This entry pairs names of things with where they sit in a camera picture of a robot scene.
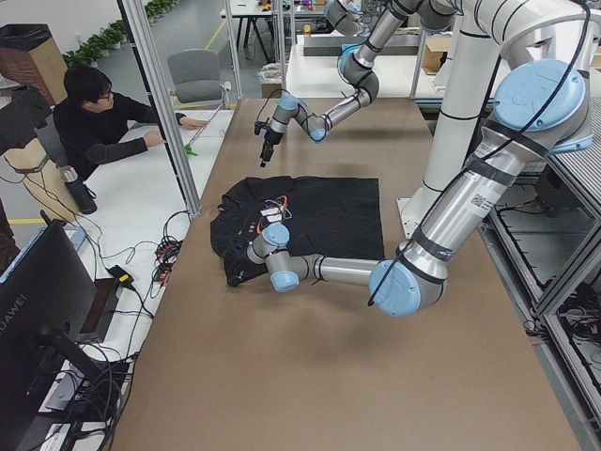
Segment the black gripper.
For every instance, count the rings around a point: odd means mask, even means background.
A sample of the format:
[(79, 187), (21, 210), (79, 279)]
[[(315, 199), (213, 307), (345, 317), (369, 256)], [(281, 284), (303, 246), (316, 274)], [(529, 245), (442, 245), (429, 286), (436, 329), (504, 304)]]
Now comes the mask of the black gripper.
[(248, 269), (246, 251), (244, 249), (229, 249), (227, 252), (227, 276), (244, 277)]
[(282, 134), (280, 132), (276, 132), (271, 128), (265, 129), (264, 142), (260, 153), (260, 167), (267, 166), (269, 163), (267, 160), (271, 159), (274, 148), (280, 144), (281, 140)]

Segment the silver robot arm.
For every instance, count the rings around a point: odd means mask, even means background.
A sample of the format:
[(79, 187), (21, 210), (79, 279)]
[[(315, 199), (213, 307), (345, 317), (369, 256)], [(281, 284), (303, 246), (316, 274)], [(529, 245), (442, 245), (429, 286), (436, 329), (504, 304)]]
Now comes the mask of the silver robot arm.
[(255, 134), (263, 137), (261, 166), (268, 164), (291, 121), (320, 143), (378, 96), (415, 94), (424, 75), (424, 37), (450, 29), (456, 10), (447, 1), (388, 1), (368, 15), (352, 1), (328, 1), (323, 14), (337, 53), (307, 55), (308, 37), (291, 46), (284, 84), (267, 96), (274, 107), (261, 108), (254, 121)]
[(261, 160), (270, 160), (290, 122), (321, 142), (371, 104), (379, 90), (375, 59), (411, 15), (433, 34), (461, 22), (426, 176), (414, 196), (423, 218), (406, 223), (395, 258), (381, 261), (293, 257), (285, 224), (270, 223), (226, 252), (230, 286), (260, 274), (279, 292), (308, 278), (364, 285), (382, 312), (411, 315), (442, 297), (449, 262), (527, 163), (592, 144), (589, 67), (598, 10), (583, 1), (391, 1), (362, 45), (341, 56), (338, 71), (352, 94), (315, 114), (284, 93), (272, 117), (254, 126), (264, 138)]

